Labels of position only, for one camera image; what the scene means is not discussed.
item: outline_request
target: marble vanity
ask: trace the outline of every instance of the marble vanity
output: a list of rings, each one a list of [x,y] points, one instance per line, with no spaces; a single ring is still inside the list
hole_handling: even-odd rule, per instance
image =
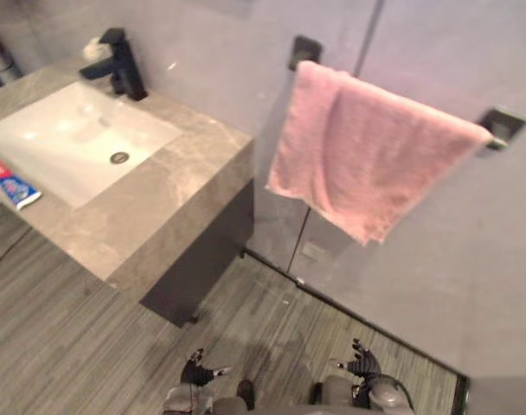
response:
[[[0,119],[79,79],[65,61],[0,89]],[[91,82],[111,94],[108,78]],[[253,232],[253,139],[150,92],[132,103],[182,131],[86,205],[43,197],[16,214],[111,287],[178,326]],[[0,201],[13,208],[0,190]]]

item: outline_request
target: gray wall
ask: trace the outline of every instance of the gray wall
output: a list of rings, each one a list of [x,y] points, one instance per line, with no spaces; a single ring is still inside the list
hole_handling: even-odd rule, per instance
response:
[[[362,78],[469,120],[497,104],[526,115],[526,0],[387,2]],[[526,384],[526,131],[469,160],[382,246],[311,214],[291,271],[507,409],[519,398],[502,385]]]
[[[149,87],[256,136],[252,248],[286,268],[305,206],[262,184],[292,85],[290,42],[316,37],[325,64],[352,70],[374,4],[0,0],[0,36],[32,71],[125,26]],[[526,114],[526,0],[389,1],[362,77],[470,120],[492,104]],[[526,384],[526,132],[459,169],[383,246],[363,249],[315,214],[303,237],[292,273],[471,374],[473,413],[492,394],[512,405],[498,391]]]

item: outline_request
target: towel bar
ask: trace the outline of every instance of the towel bar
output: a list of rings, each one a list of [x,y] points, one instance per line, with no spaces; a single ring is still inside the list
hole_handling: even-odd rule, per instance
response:
[[[297,35],[294,38],[288,68],[291,71],[295,71],[296,66],[301,61],[319,63],[322,52],[323,45],[319,41],[303,35]],[[486,147],[492,150],[503,150],[509,146],[515,135],[526,126],[526,119],[504,109],[494,107],[488,110],[477,124],[482,125],[494,136]]]

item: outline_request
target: wall outlet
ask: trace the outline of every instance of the wall outlet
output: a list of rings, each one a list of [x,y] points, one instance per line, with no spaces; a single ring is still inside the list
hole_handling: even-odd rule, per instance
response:
[[[301,253],[317,262],[326,262],[330,257],[328,251],[310,240],[304,243]]]

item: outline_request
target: wooden floor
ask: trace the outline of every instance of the wooden floor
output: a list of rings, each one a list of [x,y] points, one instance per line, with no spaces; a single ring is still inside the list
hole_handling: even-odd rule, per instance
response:
[[[251,258],[236,260],[178,329],[117,291],[0,207],[0,414],[159,414],[187,356],[234,365],[212,384],[234,395],[244,377],[258,406],[302,403],[338,373],[357,336],[402,380],[418,414],[449,414],[456,376],[318,301]]]

